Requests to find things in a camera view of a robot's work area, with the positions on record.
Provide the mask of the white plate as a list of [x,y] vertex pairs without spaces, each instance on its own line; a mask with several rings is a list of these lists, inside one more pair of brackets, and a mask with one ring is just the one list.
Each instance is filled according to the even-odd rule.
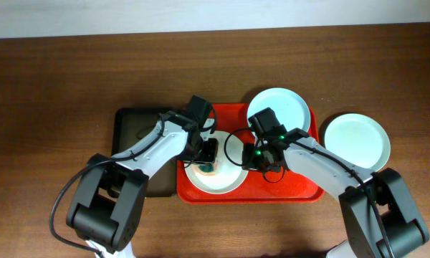
[[241,166],[234,165],[224,152],[224,143],[229,133],[215,131],[210,138],[218,140],[218,152],[213,162],[216,174],[214,176],[202,176],[195,171],[198,164],[192,164],[185,169],[190,182],[199,190],[208,194],[226,194],[238,188],[246,179],[248,171]]

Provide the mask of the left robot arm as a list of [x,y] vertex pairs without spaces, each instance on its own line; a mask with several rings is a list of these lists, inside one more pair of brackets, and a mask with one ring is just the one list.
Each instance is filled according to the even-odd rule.
[[132,257],[149,180],[175,157],[196,160],[216,129],[208,115],[168,111],[135,145],[108,158],[96,154],[75,178],[66,223],[96,257]]

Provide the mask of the pale green plate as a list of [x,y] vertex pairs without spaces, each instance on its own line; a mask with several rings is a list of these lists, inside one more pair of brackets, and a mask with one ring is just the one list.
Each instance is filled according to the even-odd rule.
[[362,168],[379,171],[391,154],[390,139],[373,118],[347,113],[334,118],[323,135],[325,148]]

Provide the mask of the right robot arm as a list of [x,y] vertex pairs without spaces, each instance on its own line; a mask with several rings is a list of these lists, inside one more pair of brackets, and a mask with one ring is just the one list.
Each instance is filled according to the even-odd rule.
[[247,143],[242,166],[265,173],[282,167],[308,178],[339,204],[347,239],[326,257],[405,257],[430,233],[401,175],[375,172],[343,160],[300,129],[283,126]]

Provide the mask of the light blue plate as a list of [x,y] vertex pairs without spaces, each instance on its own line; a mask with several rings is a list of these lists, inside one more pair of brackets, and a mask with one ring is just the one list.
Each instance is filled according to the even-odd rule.
[[247,109],[247,119],[265,108],[271,108],[287,130],[310,129],[311,114],[307,103],[296,93],[285,88],[270,88],[257,94]]

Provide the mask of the green yellow sponge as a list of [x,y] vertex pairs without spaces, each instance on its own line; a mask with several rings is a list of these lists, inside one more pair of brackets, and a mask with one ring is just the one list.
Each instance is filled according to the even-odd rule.
[[202,176],[214,176],[216,174],[213,163],[198,164],[195,171]]

